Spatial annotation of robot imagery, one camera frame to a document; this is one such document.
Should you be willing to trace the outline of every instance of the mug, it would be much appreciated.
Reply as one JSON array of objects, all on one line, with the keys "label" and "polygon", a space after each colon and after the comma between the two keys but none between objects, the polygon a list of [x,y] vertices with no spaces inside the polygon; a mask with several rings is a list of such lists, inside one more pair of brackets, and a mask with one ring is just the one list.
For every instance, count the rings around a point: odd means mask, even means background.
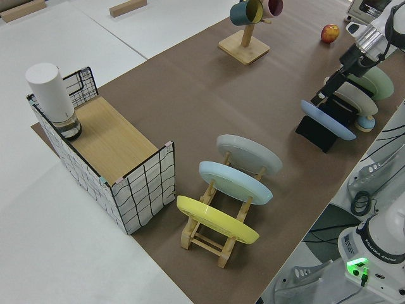
[{"label": "mug", "polygon": [[263,18],[274,18],[283,10],[283,0],[261,0],[263,5]]},{"label": "mug", "polygon": [[263,5],[260,0],[240,0],[231,7],[229,16],[234,25],[258,23],[263,17]]}]

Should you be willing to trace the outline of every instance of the yellow plate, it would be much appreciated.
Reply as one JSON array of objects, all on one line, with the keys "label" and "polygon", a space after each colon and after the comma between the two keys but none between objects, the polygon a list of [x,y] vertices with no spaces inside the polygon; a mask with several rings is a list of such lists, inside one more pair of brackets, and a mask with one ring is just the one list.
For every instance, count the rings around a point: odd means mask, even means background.
[{"label": "yellow plate", "polygon": [[259,238],[256,231],[239,222],[236,218],[195,199],[177,196],[177,208],[212,230],[229,238],[235,238],[241,243],[252,244]]}]

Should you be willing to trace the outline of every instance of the brown table mat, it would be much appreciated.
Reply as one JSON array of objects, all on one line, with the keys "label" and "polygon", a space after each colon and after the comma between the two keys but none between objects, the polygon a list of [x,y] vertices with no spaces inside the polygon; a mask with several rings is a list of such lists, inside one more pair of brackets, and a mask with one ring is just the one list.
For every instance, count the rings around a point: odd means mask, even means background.
[{"label": "brown table mat", "polygon": [[[180,247],[187,217],[175,203],[134,233],[194,303],[254,303],[403,100],[398,65],[403,66],[404,55],[395,54],[379,65],[396,92],[378,102],[373,131],[352,128],[358,138],[338,140],[327,154],[294,132],[304,116],[300,100],[313,97],[354,42],[344,30],[348,6],[345,0],[285,1],[271,25],[255,26],[253,36],[270,52],[249,66],[217,47],[242,29],[226,19],[99,89],[156,146],[175,142],[177,194],[195,199],[203,194],[207,184],[199,176],[199,162],[222,161],[216,150],[221,134],[257,141],[283,161],[277,175],[262,180],[274,198],[252,206],[245,221],[260,238],[252,245],[237,243],[225,269],[198,246]],[[341,29],[331,45],[320,41],[328,23]],[[212,205],[231,215],[240,207],[220,193]]]}]

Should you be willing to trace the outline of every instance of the apple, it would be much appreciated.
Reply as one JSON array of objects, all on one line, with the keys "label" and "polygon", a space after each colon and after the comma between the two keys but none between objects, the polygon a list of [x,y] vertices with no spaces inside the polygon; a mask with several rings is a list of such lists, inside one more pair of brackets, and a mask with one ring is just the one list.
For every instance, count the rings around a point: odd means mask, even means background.
[{"label": "apple", "polygon": [[328,24],[323,27],[321,32],[321,40],[324,43],[332,43],[338,38],[340,29],[336,24]]}]

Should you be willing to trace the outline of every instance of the white cylindrical container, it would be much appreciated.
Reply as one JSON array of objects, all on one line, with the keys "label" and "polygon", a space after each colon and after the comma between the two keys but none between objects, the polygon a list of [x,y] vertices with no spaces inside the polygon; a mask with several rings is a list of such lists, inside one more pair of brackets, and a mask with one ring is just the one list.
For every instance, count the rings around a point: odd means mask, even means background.
[{"label": "white cylindrical container", "polygon": [[59,68],[52,63],[38,63],[30,67],[25,78],[45,116],[69,139],[76,139],[82,126],[63,83]]}]

